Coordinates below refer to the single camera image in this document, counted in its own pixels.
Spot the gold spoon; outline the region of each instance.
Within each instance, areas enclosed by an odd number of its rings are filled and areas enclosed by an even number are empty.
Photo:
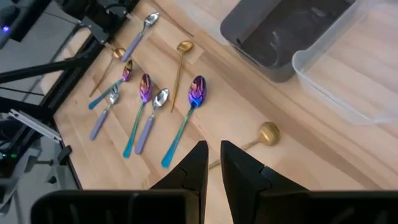
[[[175,98],[177,97],[177,91],[178,91],[178,84],[180,83],[180,74],[181,74],[181,68],[182,68],[182,62],[184,58],[184,53],[188,52],[191,50],[193,47],[193,43],[190,41],[183,41],[177,46],[178,52],[180,52],[181,58],[180,58],[180,64],[178,65],[178,70],[177,70],[177,77],[175,78],[174,81],[174,89],[172,92],[172,104],[170,107],[170,111],[173,112],[174,109],[174,103],[175,103]]]
[[[93,90],[90,92],[90,94],[88,95],[89,97],[91,97],[93,95],[93,93],[95,92],[95,90],[99,87],[99,85],[102,83],[102,81],[105,78],[106,73],[108,72],[109,68],[111,67],[113,60],[115,59],[120,59],[124,53],[126,51],[123,48],[117,48],[114,49],[112,52],[112,59],[111,62],[109,63],[109,65],[106,67],[105,72],[102,74],[102,77],[100,78],[100,80],[98,81],[98,83],[94,86]]]
[[[259,137],[241,147],[242,150],[246,151],[249,148],[255,146],[256,144],[263,143],[266,146],[273,146],[279,142],[280,139],[280,131],[279,128],[273,122],[265,122],[260,126],[259,129]],[[209,166],[209,170],[221,164],[221,161],[218,159],[214,161]]]

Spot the black cable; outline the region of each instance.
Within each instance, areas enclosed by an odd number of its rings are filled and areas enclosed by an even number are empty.
[[[43,13],[44,13],[44,14],[47,14],[47,15],[50,15],[50,16],[53,16],[53,17],[56,17],[56,18],[59,18],[59,19],[62,19],[63,21],[69,22],[69,23],[74,24],[74,25],[77,25],[77,24],[78,24],[77,22],[72,22],[72,21],[70,21],[70,20],[68,20],[68,19],[66,19],[66,18],[63,18],[63,17],[57,16],[57,15],[51,14],[51,13],[49,13],[49,12],[45,12],[45,11],[44,11]]]
[[[0,90],[8,90],[8,91],[14,91],[17,93],[26,93],[26,94],[32,94],[32,95],[37,95],[37,96],[44,96],[44,94],[41,94],[41,93],[33,93],[33,92],[29,92],[29,91],[15,90],[12,88],[6,88],[6,87],[1,87],[1,86],[0,86]]]

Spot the spoon bowl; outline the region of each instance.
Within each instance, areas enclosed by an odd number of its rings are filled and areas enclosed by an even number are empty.
[[[124,82],[128,82],[132,76],[132,60],[129,60],[122,72],[122,79]]]
[[[203,76],[195,77],[188,92],[188,99],[191,107],[198,108],[203,104],[207,95],[206,80]]]
[[[159,18],[159,13],[158,12],[154,12],[151,15],[147,16],[144,20],[144,29],[145,27],[149,27],[155,24],[155,22],[158,20]]]
[[[109,94],[109,101],[111,102],[111,106],[115,105],[119,100],[119,87],[113,86],[111,94]]]
[[[145,73],[139,84],[139,94],[143,104],[147,103],[152,98],[152,85],[153,83],[150,76]]]
[[[188,52],[189,50],[191,50],[193,47],[193,43],[190,41],[183,41],[181,42],[178,46],[177,46],[177,50],[180,53],[185,53]]]
[[[164,88],[156,95],[156,97],[152,101],[152,106],[154,107],[154,110],[160,108],[166,103],[167,98],[169,97],[169,93],[169,89]]]
[[[118,48],[118,49],[114,49],[112,52],[112,57],[115,59],[120,59],[124,53],[126,53],[126,50],[124,50],[123,48]]]
[[[273,146],[279,142],[280,131],[273,122],[265,122],[259,129],[259,141],[266,146]]]

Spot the gray floor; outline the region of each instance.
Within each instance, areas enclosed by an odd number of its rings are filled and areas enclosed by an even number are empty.
[[[64,14],[55,3],[51,3],[46,11],[64,17],[70,21],[75,21],[73,18]],[[21,43],[10,40],[6,46],[0,50],[0,72],[48,63],[65,40],[66,36],[70,33],[72,27],[73,24],[48,14],[42,14],[33,29]],[[39,78],[40,77],[28,78],[2,84],[0,86],[27,91],[32,88],[32,85]],[[35,87],[34,91],[41,93],[39,86]],[[0,90],[0,96],[15,100],[23,100],[25,94]],[[41,99],[41,96],[29,96],[25,100],[29,103],[38,104]],[[47,139],[41,139],[41,143],[43,153],[40,160],[52,159],[54,150],[58,146]],[[29,212],[32,204],[44,194],[57,189],[54,185],[45,183],[45,178],[49,171],[49,166],[35,166],[20,182],[18,191],[22,202],[21,209],[24,214],[24,223],[30,223]],[[5,217],[0,217],[0,223],[24,224],[18,223],[14,204]]]

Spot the silver spoon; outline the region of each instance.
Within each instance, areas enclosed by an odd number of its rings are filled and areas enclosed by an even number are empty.
[[[112,108],[113,105],[118,101],[119,99],[119,87],[117,85],[113,86],[112,92],[109,96],[109,105],[105,108],[105,110],[101,113],[101,116],[98,118],[97,122],[95,123],[95,126],[90,134],[90,140],[94,140],[95,137],[98,134],[98,131],[100,131],[100,128],[102,127],[102,124],[105,121],[105,118],[107,117],[109,110]]]
[[[154,25],[158,18],[159,18],[158,12],[154,12],[145,18],[144,27],[142,28],[142,31],[138,33],[136,38],[134,38],[134,40],[131,42],[129,48],[127,48],[126,52],[121,58],[122,62],[126,62],[126,60],[130,57],[134,49],[136,49],[138,43],[141,41],[142,37],[144,36],[144,31],[146,27]]]
[[[144,130],[142,131],[141,135],[139,136],[136,148],[134,149],[134,152],[137,155],[141,154],[142,151],[144,150],[145,142],[148,138],[152,124],[154,123],[155,111],[157,109],[159,109],[160,107],[162,107],[166,103],[168,97],[169,97],[169,90],[164,88],[156,95],[156,97],[152,101],[152,106],[154,107],[154,110],[152,111],[152,114],[149,116],[149,118],[144,126]]]

